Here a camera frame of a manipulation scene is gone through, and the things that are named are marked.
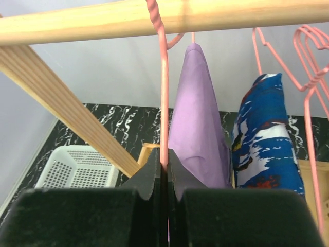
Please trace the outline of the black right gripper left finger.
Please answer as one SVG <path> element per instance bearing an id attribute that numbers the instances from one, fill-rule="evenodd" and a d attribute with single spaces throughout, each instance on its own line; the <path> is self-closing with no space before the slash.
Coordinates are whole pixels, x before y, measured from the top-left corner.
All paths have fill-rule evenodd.
<path id="1" fill-rule="evenodd" d="M 1 227 L 1 246 L 161 246 L 160 161 L 116 188 L 30 189 Z"/>

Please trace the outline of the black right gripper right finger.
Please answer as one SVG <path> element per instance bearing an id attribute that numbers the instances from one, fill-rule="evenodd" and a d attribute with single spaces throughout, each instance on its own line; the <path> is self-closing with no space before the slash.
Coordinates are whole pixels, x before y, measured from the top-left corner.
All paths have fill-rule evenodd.
<path id="1" fill-rule="evenodd" d="M 168 154 L 170 246 L 324 246 L 305 200 L 277 189 L 211 189 Z"/>

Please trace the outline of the purple trousers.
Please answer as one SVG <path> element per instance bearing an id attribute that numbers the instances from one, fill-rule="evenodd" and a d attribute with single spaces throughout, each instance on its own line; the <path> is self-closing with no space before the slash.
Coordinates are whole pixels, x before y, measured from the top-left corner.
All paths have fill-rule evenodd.
<path id="1" fill-rule="evenodd" d="M 231 154 L 207 61 L 200 45 L 186 49 L 169 129 L 169 148 L 210 188 L 231 188 Z"/>

